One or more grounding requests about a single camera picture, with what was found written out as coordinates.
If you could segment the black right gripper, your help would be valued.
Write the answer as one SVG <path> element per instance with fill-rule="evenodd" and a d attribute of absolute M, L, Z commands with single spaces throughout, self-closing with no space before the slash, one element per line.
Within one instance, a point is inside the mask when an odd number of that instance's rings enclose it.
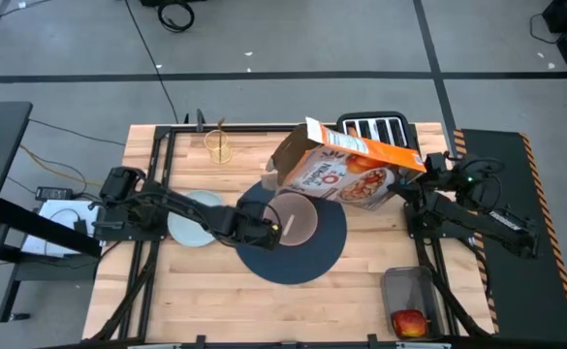
<path fill-rule="evenodd" d="M 408 183 L 394 182 L 392 192 L 411 205 L 426 204 L 426 190 L 454 191 L 460 186 L 460 163 L 451 158 L 449 152 L 429 153 L 425 158 L 426 172 L 422 176 L 422 184 L 414 181 Z"/>

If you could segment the white plate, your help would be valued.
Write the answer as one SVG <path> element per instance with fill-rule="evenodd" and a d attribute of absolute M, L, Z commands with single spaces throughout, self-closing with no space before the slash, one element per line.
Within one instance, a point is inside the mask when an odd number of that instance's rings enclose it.
<path fill-rule="evenodd" d="M 222 199 L 210 191 L 193 191 L 187 197 L 206 206 L 223 205 Z M 203 247 L 214 241 L 214 236 L 207 233 L 200 224 L 178 214 L 170 212 L 167 223 L 171 237 L 183 246 Z"/>

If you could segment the pale pink bowl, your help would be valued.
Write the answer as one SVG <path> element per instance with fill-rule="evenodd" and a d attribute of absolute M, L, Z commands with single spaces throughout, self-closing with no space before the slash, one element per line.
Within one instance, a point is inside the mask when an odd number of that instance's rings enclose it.
<path fill-rule="evenodd" d="M 265 208 L 263 217 L 281 227 L 279 243 L 284 246 L 304 244 L 314 235 L 318 225 L 315 206 L 303 195 L 292 192 L 274 197 Z"/>

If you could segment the orange pumpkin cereal box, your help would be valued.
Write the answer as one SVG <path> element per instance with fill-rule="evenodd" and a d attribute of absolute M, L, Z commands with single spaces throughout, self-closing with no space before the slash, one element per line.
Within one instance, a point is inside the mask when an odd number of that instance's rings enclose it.
<path fill-rule="evenodd" d="M 394 196 L 390 187 L 425 173 L 414 149 L 345 135 L 306 117 L 274 150 L 262 185 L 366 210 Z"/>

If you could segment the black four-slot toaster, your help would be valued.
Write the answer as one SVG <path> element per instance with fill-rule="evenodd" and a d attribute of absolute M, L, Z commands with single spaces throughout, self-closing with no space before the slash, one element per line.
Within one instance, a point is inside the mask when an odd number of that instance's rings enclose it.
<path fill-rule="evenodd" d="M 341 115 L 336 122 L 340 133 L 355 123 L 361 138 L 398 147 L 419 149 L 417 132 L 406 117 L 397 111 L 362 111 Z"/>

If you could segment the round dark blue placemat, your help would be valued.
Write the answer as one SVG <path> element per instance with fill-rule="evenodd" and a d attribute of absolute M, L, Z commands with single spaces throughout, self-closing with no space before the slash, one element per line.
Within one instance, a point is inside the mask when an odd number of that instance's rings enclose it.
<path fill-rule="evenodd" d="M 255 202 L 263 215 L 268 203 L 277 195 L 254 184 L 241 199 Z M 240 260 L 255 274 L 278 284 L 301 284 L 314 280 L 334 266 L 347 238 L 347 223 L 343 207 L 335 202 L 306 197 L 316 208 L 318 225 L 314 235 L 299 246 L 280 243 L 272 251 L 241 246 L 236 252 Z"/>

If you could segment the clear grey plastic bin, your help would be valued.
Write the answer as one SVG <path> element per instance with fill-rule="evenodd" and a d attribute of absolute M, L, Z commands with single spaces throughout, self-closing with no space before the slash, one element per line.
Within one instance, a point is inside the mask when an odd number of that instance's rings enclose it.
<path fill-rule="evenodd" d="M 437 339 L 445 333 L 443 315 L 429 270 L 425 267 L 393 268 L 385 271 L 381 290 L 389 332 L 395 335 L 391 315 L 398 310 L 420 310 L 428 321 L 425 337 L 405 340 Z"/>

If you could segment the red apple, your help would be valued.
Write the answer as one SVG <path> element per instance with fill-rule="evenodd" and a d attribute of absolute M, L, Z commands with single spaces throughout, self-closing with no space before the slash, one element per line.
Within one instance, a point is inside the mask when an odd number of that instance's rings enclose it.
<path fill-rule="evenodd" d="M 395 335 L 400 338 L 425 337 L 428 321 L 420 310 L 398 310 L 391 315 Z"/>

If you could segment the black mat with hazard stripes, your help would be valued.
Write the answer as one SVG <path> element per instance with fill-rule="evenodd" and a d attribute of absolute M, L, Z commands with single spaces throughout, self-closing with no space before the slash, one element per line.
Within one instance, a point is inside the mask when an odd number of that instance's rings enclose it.
<path fill-rule="evenodd" d="M 492 157 L 505 164 L 499 203 L 532 220 L 539 254 L 524 260 L 499 243 L 479 246 L 490 272 L 488 300 L 494 329 L 506 338 L 567 342 L 567 269 L 528 137 L 522 133 L 454 130 L 458 155 Z"/>

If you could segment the white paper sheet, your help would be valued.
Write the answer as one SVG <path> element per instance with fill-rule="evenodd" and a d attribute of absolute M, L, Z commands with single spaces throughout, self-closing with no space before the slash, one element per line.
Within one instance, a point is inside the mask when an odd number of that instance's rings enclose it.
<path fill-rule="evenodd" d="M 27 233 L 21 251 L 49 257 L 97 255 L 103 245 L 94 237 L 100 208 L 91 201 L 47 200 L 38 209 L 39 232 Z"/>

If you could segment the black power adapter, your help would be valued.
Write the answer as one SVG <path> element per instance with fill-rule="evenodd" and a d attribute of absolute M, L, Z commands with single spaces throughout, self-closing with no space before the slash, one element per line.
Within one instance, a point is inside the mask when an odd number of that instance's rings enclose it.
<path fill-rule="evenodd" d="M 37 201 L 71 200 L 72 198 L 73 190 L 69 188 L 39 186 L 35 191 Z"/>

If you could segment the black aluminium table frame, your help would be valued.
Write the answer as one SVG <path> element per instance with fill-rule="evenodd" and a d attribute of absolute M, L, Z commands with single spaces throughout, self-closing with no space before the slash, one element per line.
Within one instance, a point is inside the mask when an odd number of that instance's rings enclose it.
<path fill-rule="evenodd" d="M 151 152 L 155 129 L 130 128 L 123 164 L 153 171 L 175 191 L 207 190 L 231 205 L 257 183 L 286 132 L 260 127 L 229 136 L 232 159 L 217 164 L 200 134 L 183 133 Z M 236 252 L 218 242 L 202 248 L 171 238 L 159 247 L 147 318 L 133 306 L 130 334 L 145 329 L 149 343 L 364 341 L 393 338 L 381 293 L 391 268 L 417 264 L 407 236 L 403 202 L 392 198 L 374 211 L 345 207 L 348 235 L 336 264 L 321 277 L 281 285 L 251 272 Z"/>

